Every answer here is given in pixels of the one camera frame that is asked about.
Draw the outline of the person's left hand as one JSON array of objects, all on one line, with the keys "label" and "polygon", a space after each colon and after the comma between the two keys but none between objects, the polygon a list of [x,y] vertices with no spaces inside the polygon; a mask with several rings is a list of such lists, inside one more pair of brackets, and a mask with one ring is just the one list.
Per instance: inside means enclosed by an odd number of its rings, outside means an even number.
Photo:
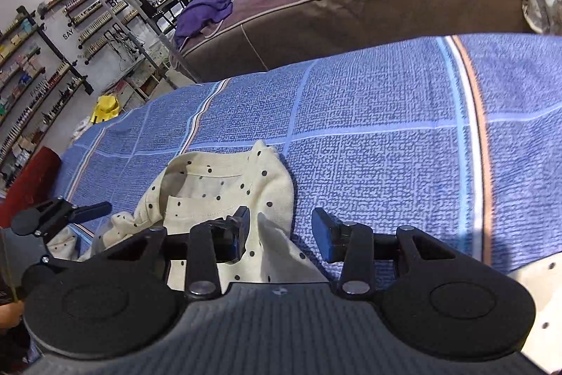
[{"label": "person's left hand", "polygon": [[25,303],[22,301],[0,305],[1,332],[5,332],[19,325],[24,313],[24,305]]}]

